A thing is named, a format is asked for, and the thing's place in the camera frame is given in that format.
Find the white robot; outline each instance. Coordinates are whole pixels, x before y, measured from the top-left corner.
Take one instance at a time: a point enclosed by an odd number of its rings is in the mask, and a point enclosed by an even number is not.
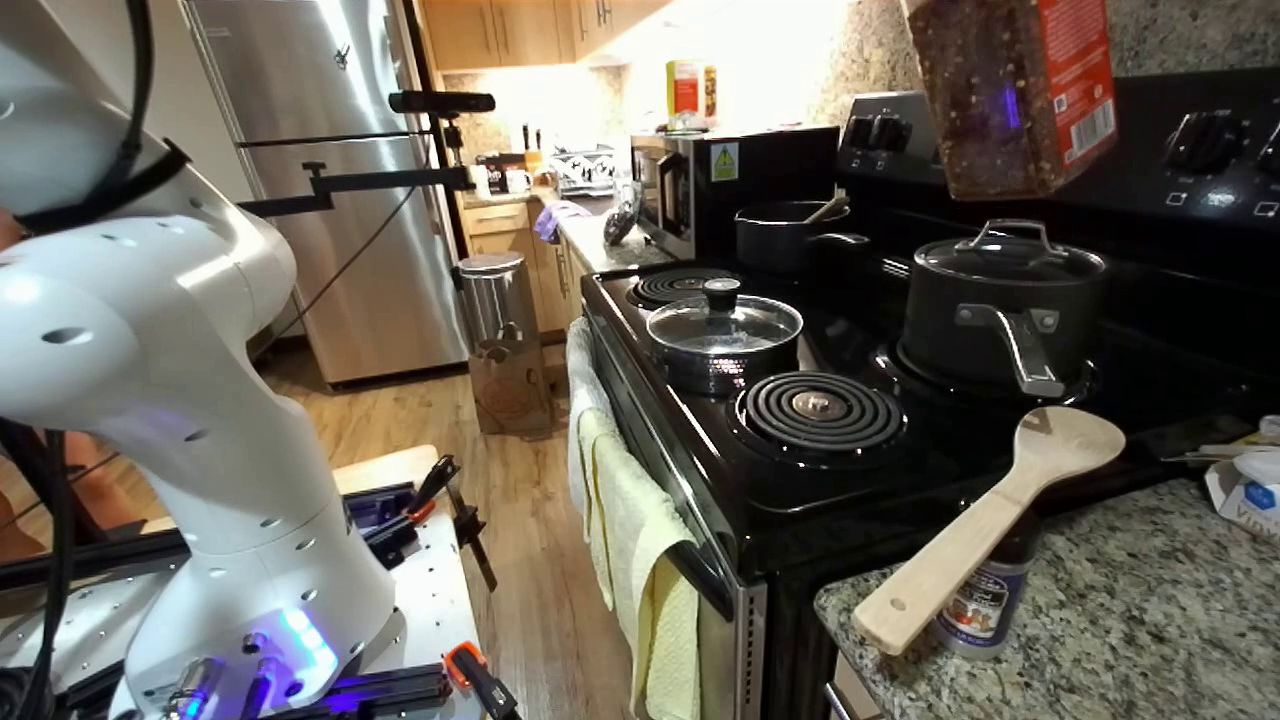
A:
[[[122,124],[57,18],[5,0],[0,208],[78,202]],[[144,139],[130,167],[161,156]],[[242,355],[291,273],[284,234],[193,167],[0,253],[0,414],[103,434],[193,547],[126,647],[110,717],[306,708],[397,613],[306,414]]]

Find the stove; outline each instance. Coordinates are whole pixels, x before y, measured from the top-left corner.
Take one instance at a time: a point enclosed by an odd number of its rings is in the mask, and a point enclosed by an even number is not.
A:
[[[704,556],[704,578],[732,597],[732,717],[822,717],[821,681],[836,647],[808,598],[821,583],[917,552],[1012,465],[1012,428],[1036,401],[965,387],[913,367],[898,352],[905,261],[917,245],[970,234],[982,216],[1036,216],[1057,241],[1114,264],[1106,310],[1065,405],[1099,413],[1128,431],[1114,465],[1053,486],[1036,513],[1067,513],[1148,486],[1184,467],[1207,440],[1240,434],[1280,409],[1280,372],[1243,330],[1248,316],[1280,310],[1280,178],[1263,164],[1187,177],[1165,164],[1184,114],[1248,120],[1248,153],[1280,153],[1280,73],[1118,79],[1118,147],[1053,202],[952,202],[934,171],[922,98],[913,91],[850,105],[839,185],[848,231],[873,234],[877,264],[822,261],[805,282],[773,282],[732,264],[666,264],[584,281],[584,320],[600,385],[634,459],[666,486]],[[682,390],[647,341],[647,310],[739,277],[743,292],[775,295],[805,316],[794,367],[749,374],[732,390]]]

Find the stainless steel refrigerator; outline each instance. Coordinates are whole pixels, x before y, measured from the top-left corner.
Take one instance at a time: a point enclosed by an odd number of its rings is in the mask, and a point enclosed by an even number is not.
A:
[[[306,194],[306,164],[434,167],[426,128],[386,113],[386,91],[420,88],[399,3],[183,0],[183,18],[261,198]],[[328,385],[468,359],[444,187],[336,190],[328,211],[275,227]]]

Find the black pot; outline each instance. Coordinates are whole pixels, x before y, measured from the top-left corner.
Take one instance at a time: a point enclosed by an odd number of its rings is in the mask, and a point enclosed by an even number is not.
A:
[[[989,221],[913,253],[898,352],[952,385],[1059,401],[1083,372],[1105,277],[1094,253],[1049,245],[1036,221]]]
[[[743,277],[805,281],[812,277],[812,245],[845,245],[868,253],[868,234],[836,231],[848,202],[832,202],[821,221],[808,221],[828,198],[775,198],[749,202],[735,223],[735,267]]]
[[[739,281],[707,281],[704,295],[647,310],[647,335],[665,349],[676,387],[698,395],[739,390],[759,374],[794,367],[805,316],[793,303],[739,292]]]

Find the wooden spatula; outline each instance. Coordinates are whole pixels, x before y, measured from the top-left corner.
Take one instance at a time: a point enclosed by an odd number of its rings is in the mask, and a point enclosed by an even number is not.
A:
[[[1002,481],[855,605],[855,627],[898,655],[1043,486],[1105,467],[1118,451],[1114,424],[1078,409],[1031,409],[1012,431]]]

